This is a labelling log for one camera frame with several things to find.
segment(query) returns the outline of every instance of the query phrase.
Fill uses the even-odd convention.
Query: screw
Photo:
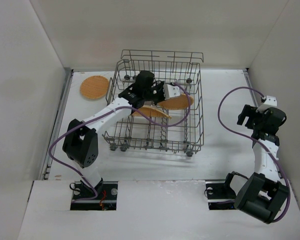
[[[118,194],[118,189],[112,188],[112,189],[111,189],[111,194],[112,194],[112,195],[117,195],[117,194]]]

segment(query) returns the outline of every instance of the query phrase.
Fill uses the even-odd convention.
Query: gray wall
[[[280,160],[300,207],[300,0],[290,0],[249,69],[252,85],[276,96],[287,121],[279,130]]]
[[[64,69],[28,0],[0,0],[0,240],[17,239]]]
[[[113,70],[122,49],[203,52],[250,66],[288,0],[31,0],[62,64]]]

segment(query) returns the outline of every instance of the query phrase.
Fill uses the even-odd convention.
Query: table surface
[[[300,240],[295,198],[279,222],[209,210],[203,180],[120,181],[116,211],[70,211],[69,180],[35,181],[18,240]]]
[[[87,100],[80,94],[83,80],[94,75],[109,79],[114,72],[74,73],[60,134],[66,132],[69,122],[74,118],[83,120],[107,105],[105,98]],[[201,78],[204,113],[204,146],[201,151],[192,157],[187,157],[183,152],[172,153],[155,149],[110,151],[109,145],[100,136],[97,161],[99,173],[105,181],[224,179],[232,171],[247,176],[252,174],[255,158],[252,142],[228,132],[217,119],[218,105],[222,97],[236,87],[247,86],[243,71],[202,69]],[[221,118],[230,128],[251,135],[251,130],[236,124],[238,114],[245,104],[253,105],[250,91],[243,89],[231,94],[223,104]],[[63,141],[57,144],[55,156],[72,165],[73,161],[62,151],[62,143]],[[49,180],[55,179],[78,180],[79,177],[71,169],[53,162]]]

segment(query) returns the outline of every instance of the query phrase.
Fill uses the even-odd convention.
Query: dish rack
[[[130,148],[145,150],[184,152],[188,157],[196,154],[204,145],[204,113],[200,63],[204,55],[200,52],[123,50],[121,60],[117,62],[113,78],[110,78],[106,94],[110,104],[119,93],[134,83],[141,70],[154,73],[157,81],[177,82],[193,97],[194,103],[186,120],[174,127],[154,125],[143,117],[128,116],[118,121],[115,127],[102,136],[115,151],[119,148],[125,152]],[[180,121],[185,110],[167,110],[156,106],[167,115],[172,116],[152,120],[163,125]]]

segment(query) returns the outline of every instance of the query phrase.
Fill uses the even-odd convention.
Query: gray wire basket
[[[113,78],[109,81],[106,94],[107,104],[124,89],[134,83],[141,70],[154,73],[157,81],[178,82],[193,97],[187,119],[178,126],[160,127],[143,117],[129,116],[118,121],[113,128],[102,136],[115,151],[133,149],[156,149],[160,151],[184,152],[191,157],[204,145],[204,113],[200,63],[204,55],[200,52],[123,50],[121,60],[116,64]],[[160,108],[171,119],[153,117],[152,120],[163,125],[180,121],[187,110],[167,110]]]

